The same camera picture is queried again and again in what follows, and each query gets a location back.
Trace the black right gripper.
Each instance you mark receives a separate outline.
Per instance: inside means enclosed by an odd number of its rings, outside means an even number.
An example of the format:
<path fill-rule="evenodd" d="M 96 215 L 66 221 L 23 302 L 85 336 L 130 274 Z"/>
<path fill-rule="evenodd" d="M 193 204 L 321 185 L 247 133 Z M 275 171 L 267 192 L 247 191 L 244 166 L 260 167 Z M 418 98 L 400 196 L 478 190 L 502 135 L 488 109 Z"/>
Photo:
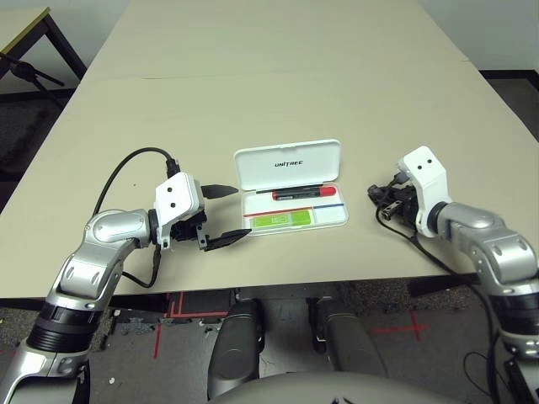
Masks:
<path fill-rule="evenodd" d="M 419 204 L 414 186 L 396 188 L 392 183 L 385 186 L 373 184 L 367 189 L 367 195 L 371 200 L 378 200 L 375 203 L 376 217 L 391 220 L 397 215 L 405 226 L 415 225 Z"/>

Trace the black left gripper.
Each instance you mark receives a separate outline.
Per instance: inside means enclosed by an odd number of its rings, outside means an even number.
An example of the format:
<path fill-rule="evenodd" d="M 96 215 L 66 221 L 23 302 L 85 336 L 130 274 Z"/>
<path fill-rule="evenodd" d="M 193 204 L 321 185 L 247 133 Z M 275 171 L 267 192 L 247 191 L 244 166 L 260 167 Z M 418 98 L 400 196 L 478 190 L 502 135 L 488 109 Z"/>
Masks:
<path fill-rule="evenodd" d="M 202 186 L 202 194 L 206 199 L 220 199 L 236 194 L 238 189 L 229 185 L 210 184 Z M 219 237 L 210 238 L 202 227 L 207 222 L 207 216 L 202 210 L 184 221 L 172 225 L 172 238 L 177 242 L 196 240 L 201 251 L 209 252 L 227 247 L 247 236 L 251 229 L 237 229 L 222 233 Z"/>

